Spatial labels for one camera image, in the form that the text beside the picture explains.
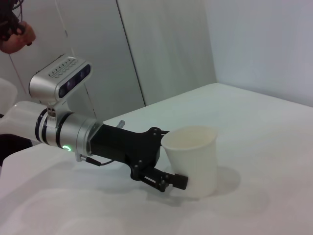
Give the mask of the person's bare hand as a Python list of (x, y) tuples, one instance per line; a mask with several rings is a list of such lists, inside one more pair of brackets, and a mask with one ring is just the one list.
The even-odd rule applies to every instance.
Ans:
[(23, 25), (25, 28), (23, 34), (12, 34), (7, 41), (0, 42), (0, 50), (3, 53), (16, 53), (26, 45), (29, 45), (35, 41), (36, 35), (31, 25), (24, 21), (22, 21), (20, 24)]

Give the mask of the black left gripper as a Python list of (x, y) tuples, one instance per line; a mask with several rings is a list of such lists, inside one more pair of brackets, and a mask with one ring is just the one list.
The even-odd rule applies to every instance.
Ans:
[(155, 168), (159, 159), (161, 139), (169, 131), (152, 127), (136, 133), (103, 124), (90, 140), (93, 155), (124, 163), (131, 169), (131, 178), (165, 192), (169, 185), (185, 190), (188, 177), (170, 174)]

